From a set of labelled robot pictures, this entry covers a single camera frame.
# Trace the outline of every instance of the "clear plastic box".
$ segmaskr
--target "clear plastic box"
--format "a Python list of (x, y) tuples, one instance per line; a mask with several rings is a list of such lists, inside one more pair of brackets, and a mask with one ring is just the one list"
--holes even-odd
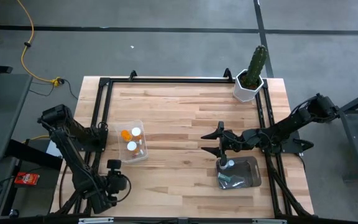
[(115, 121), (112, 127), (113, 138), (117, 140), (114, 147), (118, 146), (119, 149), (119, 160), (133, 163), (148, 158), (142, 121)]

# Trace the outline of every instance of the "gray floor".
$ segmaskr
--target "gray floor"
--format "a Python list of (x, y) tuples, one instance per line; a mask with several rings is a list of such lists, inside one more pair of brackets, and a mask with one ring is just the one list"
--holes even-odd
[[(38, 25), (258, 28), (252, 0), (23, 3)], [(266, 29), (358, 30), (358, 0), (260, 0), (260, 5)], [(15, 0), (0, 0), (0, 24), (28, 24)], [(0, 65), (25, 73), (20, 55), (29, 36), (0, 30)], [(358, 35), (268, 35), (267, 43), (273, 74), (285, 79), (292, 107), (317, 92), (338, 106), (358, 96)], [(128, 75), (134, 69), (139, 75), (220, 77), (226, 67), (237, 73), (258, 44), (259, 34), (40, 31), (25, 61), (41, 77), (68, 79), (77, 95), (85, 75)], [(31, 87), (43, 93), (49, 88)], [(14, 138), (44, 134), (37, 118), (60, 103), (75, 109), (67, 86), (47, 98), (29, 93)], [(300, 133), (315, 143), (305, 153), (315, 213), (358, 221), (358, 184), (342, 181), (354, 167), (342, 124), (311, 124)]]

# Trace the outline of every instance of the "cactus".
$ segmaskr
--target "cactus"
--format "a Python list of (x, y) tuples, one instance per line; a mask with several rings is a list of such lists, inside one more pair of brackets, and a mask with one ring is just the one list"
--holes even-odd
[(267, 58), (267, 49), (265, 46), (260, 45), (255, 49), (251, 62), (248, 66), (247, 73), (240, 76), (241, 87), (255, 90), (259, 86), (259, 75), (262, 71)]

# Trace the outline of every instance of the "white hexagonal planter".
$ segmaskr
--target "white hexagonal planter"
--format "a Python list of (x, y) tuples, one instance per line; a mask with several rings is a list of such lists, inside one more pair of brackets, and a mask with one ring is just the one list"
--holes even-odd
[(260, 85), (258, 86), (258, 88), (256, 88), (256, 90), (248, 90), (246, 88), (241, 87), (241, 84), (239, 82), (239, 77), (241, 74), (243, 74), (246, 71), (247, 69), (244, 69), (236, 76), (236, 84), (234, 85), (234, 90), (233, 90), (233, 96), (242, 103), (253, 100), (255, 98), (255, 95), (259, 92), (261, 87), (264, 85), (264, 81), (259, 75)]

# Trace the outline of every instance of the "butcher block tabletop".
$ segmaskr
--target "butcher block tabletop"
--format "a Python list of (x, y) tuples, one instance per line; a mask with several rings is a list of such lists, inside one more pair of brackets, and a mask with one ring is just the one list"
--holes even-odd
[[(91, 124), (100, 77), (84, 77), (74, 118), (85, 127)], [(267, 79), (276, 122), (290, 113), (284, 81)], [(216, 158), (201, 150), (217, 147), (218, 140), (202, 140), (212, 133), (218, 121), (225, 129), (240, 134), (259, 128), (255, 100), (238, 102), (232, 95), (233, 84), (214, 83), (115, 83), (109, 106), (108, 125), (115, 121), (141, 120), (149, 158), (134, 164), (122, 164), (121, 171), (132, 182), (128, 198), (99, 216), (109, 217), (192, 217), (192, 218), (272, 218), (265, 157), (259, 148), (251, 151), (226, 151), (227, 157), (254, 156), (262, 178), (260, 187), (221, 190), (216, 180)], [(103, 93), (101, 114), (106, 96)], [(264, 94), (260, 92), (265, 109)], [(101, 157), (99, 173), (107, 175), (108, 159), (118, 159), (119, 151), (109, 129), (106, 150)], [(300, 159), (282, 155), (288, 188), (310, 213), (313, 213), (308, 184)], [(51, 212), (58, 210), (59, 183)], [(63, 180), (62, 202), (74, 192), (71, 171)], [(120, 192), (118, 198), (127, 191)], [(283, 197), (277, 186), (280, 208)]]

